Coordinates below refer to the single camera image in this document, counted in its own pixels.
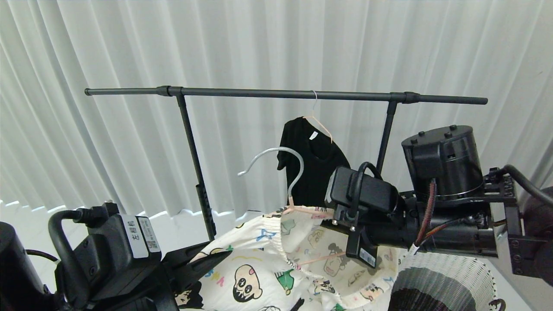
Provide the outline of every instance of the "silver hanger hook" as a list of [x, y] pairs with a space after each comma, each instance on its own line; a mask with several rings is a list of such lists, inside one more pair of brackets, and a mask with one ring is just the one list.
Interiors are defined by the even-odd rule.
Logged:
[[315, 92], [315, 91], [311, 91], [311, 92], [315, 93], [315, 102], [313, 103], [313, 108], [311, 109], [315, 113], [315, 106], [317, 105], [317, 102], [319, 101], [319, 98], [317, 97], [317, 92]]
[[248, 173], [249, 169], [252, 168], [253, 163], [255, 163], [257, 161], [257, 159], [259, 159], [264, 154], [272, 152], [272, 151], [287, 151], [287, 152], [290, 152], [291, 154], [295, 155], [298, 158], [298, 160], [300, 161], [300, 171], [298, 173], [298, 176], [296, 176], [296, 178], [290, 183], [290, 186], [288, 187], [288, 197], [291, 198], [292, 197], [292, 188], [294, 188], [294, 186], [296, 185], [298, 180], [301, 178], [301, 175], [304, 173], [304, 159], [303, 159], [303, 157], [301, 157], [301, 155], [296, 150], [290, 149], [288, 147], [275, 147], [275, 148], [269, 148], [265, 151], [262, 151], [262, 152], [258, 153], [257, 156], [255, 156], [253, 158], [253, 160], [249, 163], [248, 168], [246, 170], [238, 173], [238, 176], [242, 176], [242, 175]]

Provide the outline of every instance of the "woven basket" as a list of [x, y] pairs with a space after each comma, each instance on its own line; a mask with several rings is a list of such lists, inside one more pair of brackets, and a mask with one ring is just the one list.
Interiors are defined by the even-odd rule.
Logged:
[[491, 271], [473, 257], [417, 253], [400, 265], [389, 311], [488, 311], [497, 290]]

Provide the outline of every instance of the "curtain fold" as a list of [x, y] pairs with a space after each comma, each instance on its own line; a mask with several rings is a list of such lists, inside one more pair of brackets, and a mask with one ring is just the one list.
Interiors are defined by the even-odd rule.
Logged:
[[[400, 142], [456, 123], [474, 128], [484, 174], [511, 163], [551, 186], [552, 14], [547, 0], [2, 1], [0, 199], [199, 211], [175, 99], [83, 92], [159, 85], [487, 97], [400, 105], [383, 177], [411, 189]], [[211, 206], [238, 217], [285, 204], [275, 154], [237, 173], [313, 100], [186, 100]], [[315, 109], [352, 166], [376, 162], [385, 103]]]

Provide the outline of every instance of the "t-shirt sleeve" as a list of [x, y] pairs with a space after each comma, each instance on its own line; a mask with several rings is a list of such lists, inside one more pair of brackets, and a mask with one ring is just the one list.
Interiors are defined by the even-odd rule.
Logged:
[[[280, 138], [280, 147], [288, 147], [290, 148], [289, 146], [289, 139], [288, 139], [288, 136], [289, 136], [289, 132], [290, 132], [290, 129], [289, 129], [289, 124], [286, 123], [284, 125], [284, 129], [282, 130], [282, 137]], [[286, 167], [287, 163], [288, 163], [288, 158], [290, 157], [290, 153], [289, 152], [286, 152], [286, 151], [279, 151], [277, 154], [276, 154], [276, 158], [278, 159], [278, 166], [276, 167], [277, 170], [282, 170], [283, 168]]]

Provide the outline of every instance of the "black metal rack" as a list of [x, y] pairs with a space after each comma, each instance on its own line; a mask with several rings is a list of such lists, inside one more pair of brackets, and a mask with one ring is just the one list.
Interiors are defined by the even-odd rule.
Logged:
[[[365, 92], [328, 92], [317, 91], [317, 98], [323, 100], [358, 100], [358, 101], [386, 101], [388, 109], [386, 112], [386, 121], [380, 142], [380, 150], [378, 152], [377, 170], [382, 171], [384, 164], [384, 156], [392, 130], [392, 122], [394, 120], [395, 110], [399, 103], [415, 103], [415, 102], [441, 102], [441, 103], [464, 103], [471, 105], [485, 105], [488, 102], [487, 98], [483, 97], [463, 97], [463, 96], [439, 96], [439, 95], [421, 95], [413, 92], [391, 92], [391, 93], [365, 93]], [[290, 90], [249, 90], [249, 89], [203, 89], [193, 87], [180, 86], [159, 86], [142, 89], [85, 89], [85, 94], [93, 95], [161, 95], [175, 96], [182, 115], [182, 121], [186, 131], [186, 138], [192, 154], [192, 161], [198, 179], [196, 191], [204, 222], [206, 225], [207, 235], [210, 241], [215, 239], [216, 230], [211, 207], [207, 196], [207, 191], [204, 183], [204, 176], [200, 167], [200, 160], [194, 142], [192, 127], [190, 126], [190, 118], [186, 109], [186, 101], [184, 96], [226, 96], [226, 97], [261, 97], [261, 98], [281, 98], [281, 99], [315, 99], [313, 91], [290, 91]]]

